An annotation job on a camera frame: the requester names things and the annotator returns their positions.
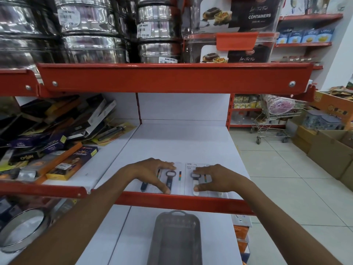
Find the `person's right hand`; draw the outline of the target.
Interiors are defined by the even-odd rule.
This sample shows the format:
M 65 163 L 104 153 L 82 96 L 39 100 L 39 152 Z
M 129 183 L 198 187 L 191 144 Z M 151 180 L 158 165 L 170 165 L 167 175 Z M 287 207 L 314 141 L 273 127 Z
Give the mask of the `person's right hand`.
M 199 175 L 210 175 L 212 179 L 210 183 L 214 184 L 214 191 L 217 192 L 235 191 L 240 193 L 241 188 L 251 182 L 249 178 L 240 175 L 220 164 L 197 167 L 193 173 Z

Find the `person's left hand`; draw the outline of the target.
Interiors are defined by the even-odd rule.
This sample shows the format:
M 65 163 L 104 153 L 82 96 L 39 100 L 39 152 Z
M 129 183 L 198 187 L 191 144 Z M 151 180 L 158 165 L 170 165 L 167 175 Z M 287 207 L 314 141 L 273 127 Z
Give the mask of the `person's left hand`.
M 138 179 L 141 182 L 150 184 L 150 180 L 156 178 L 157 169 L 175 169 L 175 166 L 173 162 L 149 158 L 133 164 L 128 164 L 119 169 L 118 172 L 128 183 L 134 179 Z

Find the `white bottle opener card pack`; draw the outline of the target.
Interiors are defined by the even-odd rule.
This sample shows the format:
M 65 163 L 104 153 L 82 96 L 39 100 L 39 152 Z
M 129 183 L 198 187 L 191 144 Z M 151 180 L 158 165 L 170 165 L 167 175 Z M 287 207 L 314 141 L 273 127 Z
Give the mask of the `white bottle opener card pack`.
M 200 164 L 200 163 L 186 163 L 186 178 L 185 178 L 185 190 L 184 194 L 188 196 L 197 196 L 197 197 L 213 197 L 213 198 L 222 198 L 228 199 L 231 196 L 226 192 L 216 192 L 216 191 L 201 191 L 195 192 L 194 186 L 198 184 L 211 182 L 211 176 L 208 174 L 194 174 L 193 171 L 197 167 L 210 166 L 210 164 Z

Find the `blue bottle opener card pack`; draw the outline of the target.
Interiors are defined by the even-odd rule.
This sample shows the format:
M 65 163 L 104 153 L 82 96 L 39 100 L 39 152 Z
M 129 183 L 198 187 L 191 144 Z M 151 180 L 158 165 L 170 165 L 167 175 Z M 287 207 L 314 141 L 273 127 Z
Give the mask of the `blue bottle opener card pack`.
M 175 169 L 157 169 L 156 178 L 163 182 L 172 195 L 184 195 L 185 191 L 185 164 L 174 163 Z M 137 191 L 142 193 L 162 194 L 163 192 L 156 186 L 141 182 L 137 185 Z

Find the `person's left forearm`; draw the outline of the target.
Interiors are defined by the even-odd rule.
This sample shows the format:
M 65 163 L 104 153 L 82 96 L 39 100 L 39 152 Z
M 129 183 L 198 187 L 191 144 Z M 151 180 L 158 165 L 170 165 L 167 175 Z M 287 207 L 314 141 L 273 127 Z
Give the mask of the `person's left forearm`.
M 8 265 L 75 265 L 111 207 L 133 179 L 130 167 L 119 169 L 107 182 L 77 202 Z

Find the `person's right forearm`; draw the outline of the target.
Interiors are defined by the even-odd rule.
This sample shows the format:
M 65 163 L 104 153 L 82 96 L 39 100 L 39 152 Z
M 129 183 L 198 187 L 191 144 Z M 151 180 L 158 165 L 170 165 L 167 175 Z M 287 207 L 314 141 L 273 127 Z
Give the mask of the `person's right forearm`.
M 238 175 L 235 192 L 249 205 L 288 265 L 342 265 L 251 180 Z

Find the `gray plastic tray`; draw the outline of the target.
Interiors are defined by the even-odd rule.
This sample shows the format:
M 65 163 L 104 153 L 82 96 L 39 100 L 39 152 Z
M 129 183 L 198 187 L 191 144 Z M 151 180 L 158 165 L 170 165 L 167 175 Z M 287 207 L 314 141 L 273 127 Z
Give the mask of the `gray plastic tray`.
M 200 220 L 173 210 L 155 221 L 147 265 L 203 265 Z

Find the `stack of orange packets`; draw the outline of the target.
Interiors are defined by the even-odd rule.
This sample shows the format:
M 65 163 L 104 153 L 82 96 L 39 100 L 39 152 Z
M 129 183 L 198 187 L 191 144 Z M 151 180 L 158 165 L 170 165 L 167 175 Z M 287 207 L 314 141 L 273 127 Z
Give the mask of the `stack of orange packets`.
M 242 264 L 247 265 L 250 257 L 248 233 L 250 228 L 252 227 L 250 216 L 232 214 L 231 218 L 236 234 Z

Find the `peeler on yellow card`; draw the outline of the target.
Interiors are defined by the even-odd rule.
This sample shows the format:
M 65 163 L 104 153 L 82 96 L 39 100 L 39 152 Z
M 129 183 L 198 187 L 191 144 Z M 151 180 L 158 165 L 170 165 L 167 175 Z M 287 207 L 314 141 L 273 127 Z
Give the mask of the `peeler on yellow card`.
M 128 122 L 119 125 L 107 125 L 106 128 L 102 129 L 102 131 L 100 131 L 90 141 L 98 146 L 106 146 L 135 128 L 135 125 Z

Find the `orange purple flat box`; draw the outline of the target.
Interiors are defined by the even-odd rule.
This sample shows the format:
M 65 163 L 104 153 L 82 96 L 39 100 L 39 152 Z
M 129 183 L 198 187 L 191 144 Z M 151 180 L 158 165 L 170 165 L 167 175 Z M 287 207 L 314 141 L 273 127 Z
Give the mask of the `orange purple flat box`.
M 68 158 L 56 165 L 48 173 L 46 178 L 55 181 L 68 181 L 78 172 L 94 155 L 99 148 L 96 146 L 82 146 Z

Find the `row of yellow packets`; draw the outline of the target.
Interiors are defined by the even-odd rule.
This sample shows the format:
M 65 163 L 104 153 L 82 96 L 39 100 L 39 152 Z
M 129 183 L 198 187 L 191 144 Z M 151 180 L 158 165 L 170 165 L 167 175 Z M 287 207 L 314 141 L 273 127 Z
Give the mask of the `row of yellow packets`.
M 260 95 L 235 95 L 233 99 L 234 109 L 261 109 Z

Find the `metal shopping cart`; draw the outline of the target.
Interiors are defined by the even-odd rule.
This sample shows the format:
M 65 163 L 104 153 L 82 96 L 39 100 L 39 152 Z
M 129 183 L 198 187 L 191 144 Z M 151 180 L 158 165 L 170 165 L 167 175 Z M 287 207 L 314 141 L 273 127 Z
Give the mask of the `metal shopping cart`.
M 256 144 L 261 144 L 261 139 L 264 137 L 276 137 L 279 138 L 281 142 L 286 143 L 291 138 L 291 135 L 284 129 L 280 128 L 280 121 L 286 122 L 288 119 L 291 119 L 295 116 L 300 116 L 302 111 L 305 109 L 307 102 L 294 99 L 295 107 L 285 114 L 280 115 L 271 115 L 268 111 L 268 100 L 271 98 L 286 98 L 286 97 L 279 97 L 275 95 L 260 95 L 261 105 L 262 105 L 262 112 L 258 117 L 254 120 L 250 133 L 257 131 L 256 136 Z

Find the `small brown cardboard box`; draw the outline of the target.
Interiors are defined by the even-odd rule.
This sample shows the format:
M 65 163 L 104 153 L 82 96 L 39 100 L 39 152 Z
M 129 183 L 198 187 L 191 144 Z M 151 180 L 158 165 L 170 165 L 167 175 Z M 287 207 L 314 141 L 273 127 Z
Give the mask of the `small brown cardboard box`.
M 316 130 L 306 129 L 304 126 L 298 126 L 295 135 L 292 137 L 292 142 L 305 154 L 307 154 L 312 146 L 312 140 L 316 136 Z

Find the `red white store shelf unit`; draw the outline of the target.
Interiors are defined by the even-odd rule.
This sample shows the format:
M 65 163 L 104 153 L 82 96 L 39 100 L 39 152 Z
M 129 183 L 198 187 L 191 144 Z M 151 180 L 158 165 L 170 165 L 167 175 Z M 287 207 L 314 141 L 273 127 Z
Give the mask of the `red white store shelf unit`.
M 175 63 L 175 64 L 64 64 L 38 63 L 43 83 L 38 83 L 31 70 L 0 70 L 0 94 L 20 94 L 19 87 L 37 83 L 40 98 L 53 98 L 77 93 L 224 93 L 272 94 L 311 102 L 315 85 L 309 83 L 311 63 Z M 84 187 L 0 183 L 0 195 L 34 195 L 62 198 L 84 198 Z M 245 202 L 220 202 L 216 198 L 165 198 L 162 195 L 123 193 L 118 205 L 174 206 L 196 211 L 206 209 L 216 213 L 251 215 Z

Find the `pink plastic basket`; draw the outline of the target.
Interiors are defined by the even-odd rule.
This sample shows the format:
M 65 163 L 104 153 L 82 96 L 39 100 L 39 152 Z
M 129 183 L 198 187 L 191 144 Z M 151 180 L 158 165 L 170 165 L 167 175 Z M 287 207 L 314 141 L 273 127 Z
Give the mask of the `pink plastic basket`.
M 271 98 L 267 103 L 269 114 L 285 114 L 295 107 L 295 101 L 289 98 Z

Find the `long orange flat box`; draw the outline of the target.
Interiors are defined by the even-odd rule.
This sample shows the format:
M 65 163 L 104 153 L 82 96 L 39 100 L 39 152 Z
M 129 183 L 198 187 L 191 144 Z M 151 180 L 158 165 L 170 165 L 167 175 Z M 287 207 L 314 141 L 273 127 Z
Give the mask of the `long orange flat box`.
M 15 181 L 27 184 L 42 184 L 47 180 L 46 174 L 70 155 L 82 147 L 81 142 L 74 143 L 66 151 L 54 151 L 42 156 L 40 159 L 32 160 L 21 168 Z

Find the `large brown cardboard box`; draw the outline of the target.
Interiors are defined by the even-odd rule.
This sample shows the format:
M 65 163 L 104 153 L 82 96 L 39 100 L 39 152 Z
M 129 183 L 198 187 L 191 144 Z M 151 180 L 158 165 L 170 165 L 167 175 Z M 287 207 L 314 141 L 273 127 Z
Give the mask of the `large brown cardboard box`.
M 320 130 L 307 156 L 337 180 L 353 176 L 353 130 Z

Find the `gray plastic storage containers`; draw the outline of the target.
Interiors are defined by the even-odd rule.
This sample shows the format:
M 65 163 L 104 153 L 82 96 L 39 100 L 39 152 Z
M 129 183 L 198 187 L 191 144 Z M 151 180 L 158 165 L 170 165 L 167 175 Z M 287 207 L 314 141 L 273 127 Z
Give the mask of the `gray plastic storage containers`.
M 335 116 L 319 110 L 307 110 L 302 126 L 307 130 L 340 130 L 343 125 Z

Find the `pile of boxed kitchen tools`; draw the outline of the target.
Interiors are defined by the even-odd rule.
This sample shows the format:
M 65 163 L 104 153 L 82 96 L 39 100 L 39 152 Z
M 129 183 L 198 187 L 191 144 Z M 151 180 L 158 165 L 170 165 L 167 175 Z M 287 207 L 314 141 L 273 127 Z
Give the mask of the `pile of boxed kitchen tools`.
M 136 131 L 137 119 L 118 119 L 123 105 L 105 94 L 36 99 L 10 111 L 10 101 L 0 102 L 0 183 L 15 181 L 21 168 L 54 151 L 66 151 L 74 143 L 96 146 L 99 151 L 68 181 L 46 180 L 42 184 L 85 187 L 98 183 Z M 135 129 L 106 146 L 90 140 L 107 125 L 128 122 Z

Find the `clear container with orange clasp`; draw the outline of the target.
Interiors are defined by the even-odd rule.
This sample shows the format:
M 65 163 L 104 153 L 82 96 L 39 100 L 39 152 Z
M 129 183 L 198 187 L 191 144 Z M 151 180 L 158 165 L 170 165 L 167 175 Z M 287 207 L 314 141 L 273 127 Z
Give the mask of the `clear container with orange clasp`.
M 189 0 L 191 33 L 275 32 L 285 0 Z
M 185 63 L 266 63 L 278 32 L 200 33 L 183 44 Z

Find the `round steel sieve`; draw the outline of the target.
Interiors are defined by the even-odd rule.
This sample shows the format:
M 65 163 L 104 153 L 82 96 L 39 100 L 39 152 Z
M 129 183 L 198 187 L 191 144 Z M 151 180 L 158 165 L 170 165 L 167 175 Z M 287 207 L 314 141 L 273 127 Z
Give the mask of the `round steel sieve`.
M 0 251 L 15 253 L 25 249 L 51 224 L 51 215 L 42 208 L 23 211 L 0 231 Z

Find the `orange cardboard display box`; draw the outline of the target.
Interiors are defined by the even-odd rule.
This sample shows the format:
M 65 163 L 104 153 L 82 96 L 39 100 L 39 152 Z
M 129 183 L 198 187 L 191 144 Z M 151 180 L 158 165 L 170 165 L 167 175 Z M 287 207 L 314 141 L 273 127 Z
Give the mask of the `orange cardboard display box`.
M 339 118 L 345 130 L 353 130 L 353 100 L 316 91 L 309 106 Z

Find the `stack of round steel containers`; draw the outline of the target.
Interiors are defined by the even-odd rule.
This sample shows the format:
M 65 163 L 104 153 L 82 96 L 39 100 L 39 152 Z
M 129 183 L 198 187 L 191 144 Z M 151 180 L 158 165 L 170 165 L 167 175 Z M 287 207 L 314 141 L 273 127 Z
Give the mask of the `stack of round steel containers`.
M 0 69 L 180 63 L 179 0 L 0 0 Z

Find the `red background shelf rack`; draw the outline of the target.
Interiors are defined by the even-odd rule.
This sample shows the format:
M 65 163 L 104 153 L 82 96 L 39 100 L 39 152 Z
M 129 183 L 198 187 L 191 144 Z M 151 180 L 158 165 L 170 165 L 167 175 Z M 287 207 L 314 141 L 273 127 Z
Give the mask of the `red background shelf rack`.
M 336 36 L 338 34 L 338 25 L 343 21 L 343 13 L 338 14 L 310 14 L 297 16 L 280 16 L 277 25 L 277 32 L 320 29 L 323 27 L 334 27 L 334 33 L 331 42 L 328 43 L 295 43 L 295 44 L 275 44 L 270 62 L 280 63 L 312 63 L 313 70 L 309 80 L 316 89 L 320 89 L 317 83 L 317 76 L 321 75 L 321 70 L 325 72 L 331 66 L 327 54 L 331 52 L 333 45 L 338 45 Z M 261 114 L 262 109 L 234 109 L 233 99 L 238 94 L 230 95 L 228 115 L 226 121 L 227 129 L 230 128 L 251 128 L 254 120 Z M 286 122 L 280 121 L 280 128 L 285 126 Z

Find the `row of white product boxes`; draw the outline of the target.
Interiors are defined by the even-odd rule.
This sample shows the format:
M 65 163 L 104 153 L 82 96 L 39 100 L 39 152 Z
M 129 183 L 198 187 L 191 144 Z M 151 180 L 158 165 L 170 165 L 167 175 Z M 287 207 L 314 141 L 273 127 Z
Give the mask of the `row of white product boxes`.
M 348 0 L 285 0 L 281 16 L 342 13 Z

